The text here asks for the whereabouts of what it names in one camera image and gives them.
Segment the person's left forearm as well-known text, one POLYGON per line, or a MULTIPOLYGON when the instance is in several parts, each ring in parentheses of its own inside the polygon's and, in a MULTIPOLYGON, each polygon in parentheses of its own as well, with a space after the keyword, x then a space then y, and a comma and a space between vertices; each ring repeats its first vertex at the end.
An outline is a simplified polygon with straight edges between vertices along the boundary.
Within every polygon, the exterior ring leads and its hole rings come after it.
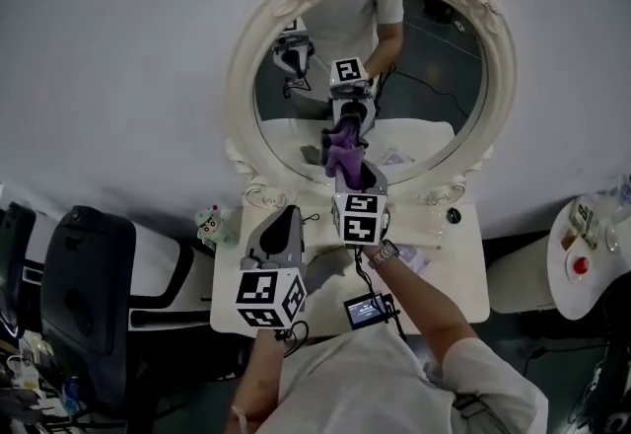
POLYGON ((253 434, 276 409, 284 354, 285 343, 273 330, 257 333, 225 434, 253 434))

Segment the oval ornate mirror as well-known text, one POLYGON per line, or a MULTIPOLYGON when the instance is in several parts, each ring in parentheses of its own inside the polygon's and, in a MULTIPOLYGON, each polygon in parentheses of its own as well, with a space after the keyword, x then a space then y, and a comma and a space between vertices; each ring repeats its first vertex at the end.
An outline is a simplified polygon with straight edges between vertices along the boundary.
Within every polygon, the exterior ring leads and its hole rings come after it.
POLYGON ((372 69, 388 23, 402 32, 373 81, 366 157, 386 176, 390 208, 463 200, 515 96, 514 43, 493 0, 262 0, 226 80, 226 151, 245 207, 331 200, 318 161, 340 106, 328 72, 353 57, 372 69))

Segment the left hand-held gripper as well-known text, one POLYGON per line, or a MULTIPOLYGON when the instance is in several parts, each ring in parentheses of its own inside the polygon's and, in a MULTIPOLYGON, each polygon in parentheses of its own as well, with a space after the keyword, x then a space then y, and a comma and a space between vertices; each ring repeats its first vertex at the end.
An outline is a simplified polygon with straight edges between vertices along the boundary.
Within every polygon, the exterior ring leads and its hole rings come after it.
POLYGON ((245 251, 237 312, 252 327, 291 327, 307 298, 300 208, 288 205, 265 217, 245 251))

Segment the cartoon figure bottle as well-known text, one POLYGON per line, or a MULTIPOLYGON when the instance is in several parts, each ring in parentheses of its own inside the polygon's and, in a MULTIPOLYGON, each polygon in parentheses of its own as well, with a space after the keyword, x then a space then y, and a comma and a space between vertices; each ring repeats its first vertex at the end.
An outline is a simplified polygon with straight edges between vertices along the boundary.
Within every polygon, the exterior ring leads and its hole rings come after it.
POLYGON ((204 246, 212 251, 218 247, 234 248, 238 244, 238 238, 223 218, 217 205, 205 207, 199 210, 194 217, 197 227, 197 238, 204 246))

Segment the grey cloth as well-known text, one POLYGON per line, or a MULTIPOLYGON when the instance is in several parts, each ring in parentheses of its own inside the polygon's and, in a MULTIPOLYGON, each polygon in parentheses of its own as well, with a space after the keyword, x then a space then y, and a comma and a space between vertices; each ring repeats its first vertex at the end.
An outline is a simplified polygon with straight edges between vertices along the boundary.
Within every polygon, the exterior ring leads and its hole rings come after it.
POLYGON ((345 269, 353 262, 351 253, 344 247, 327 249, 309 263, 304 277, 307 295, 319 290, 333 276, 344 276, 345 269))

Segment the blue-capped water bottle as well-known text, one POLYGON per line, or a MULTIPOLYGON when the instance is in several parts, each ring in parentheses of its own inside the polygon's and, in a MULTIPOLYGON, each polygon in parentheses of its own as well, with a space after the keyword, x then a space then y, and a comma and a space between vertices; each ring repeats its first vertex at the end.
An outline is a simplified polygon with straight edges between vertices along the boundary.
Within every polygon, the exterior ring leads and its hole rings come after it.
POLYGON ((61 403, 69 416, 77 416, 83 411, 79 388, 75 377, 65 378, 62 382, 61 403))

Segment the silver wristwatch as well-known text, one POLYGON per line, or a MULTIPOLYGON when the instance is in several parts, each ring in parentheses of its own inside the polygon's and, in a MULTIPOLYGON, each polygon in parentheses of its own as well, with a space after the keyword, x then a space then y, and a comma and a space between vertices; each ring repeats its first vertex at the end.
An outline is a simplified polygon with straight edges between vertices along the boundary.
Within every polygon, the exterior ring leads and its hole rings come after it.
POLYGON ((392 257, 399 257, 399 249, 388 239, 383 240, 375 252, 365 251, 370 268, 377 269, 381 264, 387 262, 392 257))

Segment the small black screen device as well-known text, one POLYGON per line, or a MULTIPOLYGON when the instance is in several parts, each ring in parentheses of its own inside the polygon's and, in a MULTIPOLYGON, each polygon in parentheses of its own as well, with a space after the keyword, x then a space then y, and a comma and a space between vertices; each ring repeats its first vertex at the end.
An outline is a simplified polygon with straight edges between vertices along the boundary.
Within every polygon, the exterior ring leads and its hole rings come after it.
POLYGON ((390 294, 366 294, 343 303, 346 316, 353 330, 386 323, 395 314, 390 294))

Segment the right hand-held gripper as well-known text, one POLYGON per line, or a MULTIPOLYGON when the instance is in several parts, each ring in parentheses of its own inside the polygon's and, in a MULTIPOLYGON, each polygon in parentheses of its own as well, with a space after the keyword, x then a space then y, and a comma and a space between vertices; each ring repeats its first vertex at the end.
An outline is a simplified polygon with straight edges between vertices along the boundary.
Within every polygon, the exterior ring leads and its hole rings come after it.
POLYGON ((389 223, 386 209, 387 178, 373 163, 362 163, 364 193, 345 192, 343 173, 335 174, 335 194, 332 202, 332 218, 340 240, 345 245, 376 245, 389 223))

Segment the white round side table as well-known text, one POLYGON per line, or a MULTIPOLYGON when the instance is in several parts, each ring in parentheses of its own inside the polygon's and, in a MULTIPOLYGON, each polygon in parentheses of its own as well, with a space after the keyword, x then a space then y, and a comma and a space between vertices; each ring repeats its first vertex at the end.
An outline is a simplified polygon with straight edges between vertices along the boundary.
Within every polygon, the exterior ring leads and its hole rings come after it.
POLYGON ((556 216, 549 234, 495 260, 488 268, 490 307, 500 314, 557 310, 576 321, 586 316, 607 287, 631 271, 631 217, 617 226, 620 249, 600 243, 595 250, 578 237, 565 248, 571 203, 556 216), (589 260, 589 271, 578 276, 573 262, 589 260))

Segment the purple cloth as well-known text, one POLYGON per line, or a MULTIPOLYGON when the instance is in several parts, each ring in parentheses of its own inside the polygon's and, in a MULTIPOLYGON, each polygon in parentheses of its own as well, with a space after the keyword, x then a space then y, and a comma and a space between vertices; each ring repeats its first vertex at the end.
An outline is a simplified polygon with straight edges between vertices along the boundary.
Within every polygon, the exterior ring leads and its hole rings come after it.
POLYGON ((369 144, 359 136, 355 125, 346 123, 340 128, 325 128, 320 140, 320 164, 329 178, 341 174, 346 186, 353 190, 366 190, 375 185, 376 178, 365 164, 369 144))

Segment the white carved vanity table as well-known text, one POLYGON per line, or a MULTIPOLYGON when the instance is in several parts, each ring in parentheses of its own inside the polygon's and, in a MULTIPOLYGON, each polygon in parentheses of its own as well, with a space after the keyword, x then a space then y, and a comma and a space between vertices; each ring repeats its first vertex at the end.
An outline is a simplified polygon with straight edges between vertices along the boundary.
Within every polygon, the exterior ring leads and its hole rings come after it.
MULTIPOLYGON (((397 245, 415 245, 429 263, 420 276, 450 297, 470 323, 489 317, 489 297, 480 227, 475 206, 456 204, 458 223, 447 219, 449 206, 393 205, 386 237, 397 245)), ((216 250, 210 325, 218 332, 255 336, 235 307, 240 283, 240 262, 250 233, 273 211, 247 206, 236 216, 241 241, 233 249, 216 250)), ((306 300, 299 318, 309 325, 311 337, 329 337, 351 329, 343 303, 368 292, 365 282, 349 265, 331 276, 306 300)))

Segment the person's right forearm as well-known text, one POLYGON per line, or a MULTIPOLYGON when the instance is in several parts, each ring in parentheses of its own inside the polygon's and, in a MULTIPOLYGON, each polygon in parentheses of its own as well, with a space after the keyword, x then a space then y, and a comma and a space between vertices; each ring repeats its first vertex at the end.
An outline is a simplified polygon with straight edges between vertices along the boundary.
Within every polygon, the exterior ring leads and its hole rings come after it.
POLYGON ((376 273, 425 337, 439 363, 458 341, 477 337, 459 307, 397 256, 377 263, 377 247, 366 247, 364 255, 375 265, 376 273))

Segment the person's white shirt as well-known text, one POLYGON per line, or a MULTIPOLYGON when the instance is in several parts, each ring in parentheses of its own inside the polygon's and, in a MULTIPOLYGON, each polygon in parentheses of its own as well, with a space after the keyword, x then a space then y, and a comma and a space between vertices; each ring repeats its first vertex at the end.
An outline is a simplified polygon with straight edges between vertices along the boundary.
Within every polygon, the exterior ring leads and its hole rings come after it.
POLYGON ((287 358, 256 434, 545 434, 546 396, 478 338, 422 363, 386 325, 287 358))

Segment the printed carton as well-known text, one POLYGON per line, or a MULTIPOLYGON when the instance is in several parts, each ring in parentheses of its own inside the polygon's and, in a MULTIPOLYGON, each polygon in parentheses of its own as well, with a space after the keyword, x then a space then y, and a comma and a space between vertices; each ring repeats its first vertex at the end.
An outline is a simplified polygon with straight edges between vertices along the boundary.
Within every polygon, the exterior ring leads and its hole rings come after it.
POLYGON ((592 250, 595 250, 599 241, 600 225, 588 197, 580 196, 573 201, 569 220, 577 234, 592 250))

